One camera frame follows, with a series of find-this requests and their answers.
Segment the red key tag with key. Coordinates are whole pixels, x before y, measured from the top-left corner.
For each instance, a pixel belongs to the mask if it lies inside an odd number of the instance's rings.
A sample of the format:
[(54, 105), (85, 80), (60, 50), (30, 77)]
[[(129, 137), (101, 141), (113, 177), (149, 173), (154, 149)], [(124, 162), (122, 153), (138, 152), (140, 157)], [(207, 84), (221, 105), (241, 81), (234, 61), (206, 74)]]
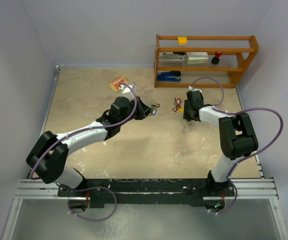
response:
[(182, 100), (180, 98), (174, 98), (174, 106), (180, 107), (182, 103)]

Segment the red S-shaped carabiner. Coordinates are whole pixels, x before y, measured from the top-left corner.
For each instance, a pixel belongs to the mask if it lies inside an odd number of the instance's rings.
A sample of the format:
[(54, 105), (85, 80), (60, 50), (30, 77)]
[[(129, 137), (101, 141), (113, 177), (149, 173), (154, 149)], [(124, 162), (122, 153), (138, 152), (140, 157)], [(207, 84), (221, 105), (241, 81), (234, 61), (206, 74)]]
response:
[(180, 105), (177, 103), (174, 103), (173, 111), (176, 112), (180, 108)]

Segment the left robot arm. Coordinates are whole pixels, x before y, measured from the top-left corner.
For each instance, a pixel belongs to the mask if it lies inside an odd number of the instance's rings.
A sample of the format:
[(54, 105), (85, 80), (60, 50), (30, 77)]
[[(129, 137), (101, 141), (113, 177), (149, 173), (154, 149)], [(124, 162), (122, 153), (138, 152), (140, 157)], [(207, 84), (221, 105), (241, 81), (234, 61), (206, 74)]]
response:
[(26, 163), (44, 183), (65, 185), (75, 196), (81, 196), (87, 189), (86, 179), (79, 171), (66, 166), (67, 157), (88, 145), (114, 137), (126, 122), (143, 120), (152, 111), (139, 97), (133, 100), (118, 97), (110, 109), (85, 127), (62, 134), (44, 132), (28, 154)]

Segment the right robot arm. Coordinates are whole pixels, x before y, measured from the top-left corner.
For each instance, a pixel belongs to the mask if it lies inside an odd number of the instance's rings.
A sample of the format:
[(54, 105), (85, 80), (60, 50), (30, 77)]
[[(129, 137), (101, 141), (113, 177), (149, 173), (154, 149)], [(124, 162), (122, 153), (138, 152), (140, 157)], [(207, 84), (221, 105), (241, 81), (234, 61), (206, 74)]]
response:
[(206, 178), (206, 190), (217, 196), (229, 185), (230, 176), (238, 161), (258, 149), (258, 140), (247, 113), (219, 112), (211, 104), (204, 104), (201, 90), (190, 87), (184, 101), (183, 119), (199, 121), (219, 129), (222, 155)]

